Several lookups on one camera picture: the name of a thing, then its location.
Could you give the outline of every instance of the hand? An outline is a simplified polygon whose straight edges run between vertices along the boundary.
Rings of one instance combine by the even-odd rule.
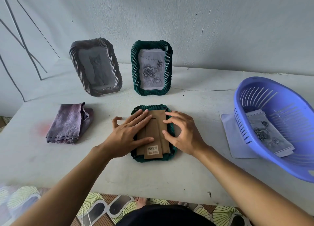
[[[173,137],[167,131],[163,130],[162,133],[164,134],[165,139],[172,143],[176,148],[196,157],[197,152],[204,149],[207,145],[198,132],[193,118],[177,111],[166,112],[166,115],[172,117],[164,120],[164,123],[174,123],[175,125],[178,125],[181,129],[181,133],[178,137]]]
[[[133,149],[153,142],[153,137],[145,137],[136,141],[133,140],[135,134],[151,120],[152,115],[147,116],[147,114],[148,109],[144,112],[142,109],[139,109],[121,125],[117,124],[117,120],[121,120],[122,118],[115,117],[112,120],[113,132],[100,146],[107,150],[107,154],[109,154],[111,158],[115,158],[123,157]]]

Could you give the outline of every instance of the green picture frame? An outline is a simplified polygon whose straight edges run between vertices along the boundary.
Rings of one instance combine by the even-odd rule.
[[[133,109],[131,112],[131,115],[138,111],[139,109],[145,110],[160,110],[164,109],[166,112],[170,112],[171,110],[164,104],[159,104],[159,105],[139,105]],[[167,124],[167,131],[170,133],[171,136],[175,137],[175,129],[173,127],[173,124]],[[155,159],[144,159],[144,155],[136,155],[136,149],[131,151],[131,156],[133,159],[137,162],[150,162],[150,161],[168,161],[171,158],[174,157],[177,148],[173,146],[171,143],[169,143],[169,148],[170,148],[170,153],[163,153],[162,158],[155,158]]]
[[[141,49],[161,49],[165,54],[165,85],[163,89],[144,90],[141,89],[141,80],[139,76],[139,59],[138,54]],[[161,41],[136,41],[131,49],[132,77],[133,85],[136,93],[140,95],[164,95],[170,90],[172,75],[172,48],[170,44],[164,40]]]

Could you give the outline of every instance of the person's left hand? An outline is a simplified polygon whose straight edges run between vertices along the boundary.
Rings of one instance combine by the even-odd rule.
[[[117,124],[117,120],[121,120],[122,118],[115,117],[112,120],[113,132],[100,146],[107,151],[111,158],[115,158],[123,157],[133,149],[153,142],[153,137],[145,137],[136,141],[133,140],[135,134],[151,120],[152,115],[147,116],[147,114],[147,109],[144,112],[142,109],[139,109],[121,125]]]

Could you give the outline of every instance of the red stain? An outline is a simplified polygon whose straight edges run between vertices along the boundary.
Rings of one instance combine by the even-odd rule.
[[[41,123],[37,123],[35,125],[36,133],[41,137],[46,137],[52,123],[53,121],[43,121]]]

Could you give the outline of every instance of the purple rag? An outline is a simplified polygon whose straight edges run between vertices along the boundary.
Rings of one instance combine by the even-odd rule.
[[[94,111],[81,104],[62,104],[46,139],[52,143],[74,144],[85,133],[94,119]]]

